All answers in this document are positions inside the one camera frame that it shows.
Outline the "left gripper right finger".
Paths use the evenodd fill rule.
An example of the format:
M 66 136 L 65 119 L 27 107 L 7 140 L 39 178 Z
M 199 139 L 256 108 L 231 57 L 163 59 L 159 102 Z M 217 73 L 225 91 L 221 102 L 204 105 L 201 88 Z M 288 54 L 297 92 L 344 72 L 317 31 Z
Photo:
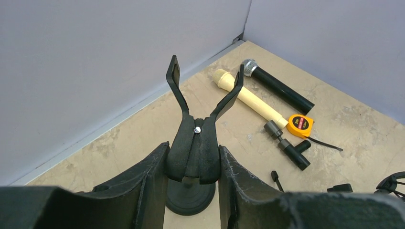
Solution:
M 223 229 L 402 229 L 404 202 L 384 194 L 280 192 L 219 146 Z

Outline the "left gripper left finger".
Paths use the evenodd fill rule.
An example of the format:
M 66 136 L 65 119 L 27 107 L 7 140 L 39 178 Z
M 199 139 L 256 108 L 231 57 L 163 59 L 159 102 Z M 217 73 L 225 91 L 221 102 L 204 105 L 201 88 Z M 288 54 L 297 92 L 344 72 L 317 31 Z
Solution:
M 164 224 L 169 144 L 90 192 L 57 186 L 1 187 L 3 229 L 160 229 Z

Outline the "tall black mic stand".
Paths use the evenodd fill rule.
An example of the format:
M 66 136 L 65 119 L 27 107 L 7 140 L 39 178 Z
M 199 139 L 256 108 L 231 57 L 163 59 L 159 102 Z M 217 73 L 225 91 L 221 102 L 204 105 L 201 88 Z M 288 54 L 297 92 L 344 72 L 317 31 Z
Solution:
M 243 87 L 243 77 L 230 81 L 231 91 L 204 119 L 190 115 L 179 88 L 180 68 L 173 55 L 166 80 L 182 113 L 182 120 L 165 163 L 169 178 L 166 206 L 172 212 L 191 216 L 205 210 L 211 203 L 216 181 L 221 175 L 220 152 L 215 122 L 235 103 Z

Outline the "cream condenser microphone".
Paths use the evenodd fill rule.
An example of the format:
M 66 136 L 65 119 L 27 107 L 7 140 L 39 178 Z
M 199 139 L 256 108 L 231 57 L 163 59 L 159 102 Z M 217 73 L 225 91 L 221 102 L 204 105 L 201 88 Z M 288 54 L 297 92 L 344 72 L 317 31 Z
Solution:
M 213 81 L 219 88 L 230 92 L 234 88 L 235 78 L 230 72 L 218 69 L 213 74 Z M 237 98 L 266 120 L 273 120 L 280 129 L 284 129 L 287 126 L 288 121 L 279 112 L 266 104 L 262 99 L 257 97 L 244 86 L 241 88 Z

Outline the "black mesh-head microphone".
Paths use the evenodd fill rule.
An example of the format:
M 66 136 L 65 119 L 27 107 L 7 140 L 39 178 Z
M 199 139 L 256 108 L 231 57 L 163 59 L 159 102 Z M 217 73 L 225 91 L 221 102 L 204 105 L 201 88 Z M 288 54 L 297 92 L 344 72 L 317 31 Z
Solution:
M 252 77 L 261 83 L 266 89 L 274 93 L 281 100 L 293 107 L 301 114 L 308 114 L 315 106 L 313 102 L 297 93 L 295 90 L 285 85 L 279 79 L 269 74 L 259 67 L 254 59 L 245 59 L 242 61 L 244 66 L 244 76 Z

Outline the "black tripod shock-mount stand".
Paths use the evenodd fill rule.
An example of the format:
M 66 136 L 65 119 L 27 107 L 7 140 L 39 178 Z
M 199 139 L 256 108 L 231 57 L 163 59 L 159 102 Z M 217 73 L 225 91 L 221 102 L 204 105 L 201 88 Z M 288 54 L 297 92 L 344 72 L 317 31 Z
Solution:
M 279 176 L 278 173 L 273 170 L 270 173 L 270 176 L 272 178 L 272 180 L 276 183 L 279 191 L 284 192 L 283 187 L 279 181 Z M 405 185 L 404 182 L 399 181 L 400 179 L 404 179 L 405 178 L 405 172 L 397 172 L 394 174 L 391 174 L 389 176 L 387 176 L 385 179 L 383 179 L 376 187 L 376 191 L 374 192 L 374 194 L 394 194 L 395 196 L 397 196 L 400 200 L 402 200 L 403 202 L 405 201 L 405 194 L 397 191 L 397 186 L 398 185 Z M 333 187 L 330 187 L 327 189 L 327 192 L 345 192 L 345 193 L 352 193 L 353 189 L 351 184 L 349 183 L 345 183 L 345 184 L 339 184 L 339 185 L 335 185 Z

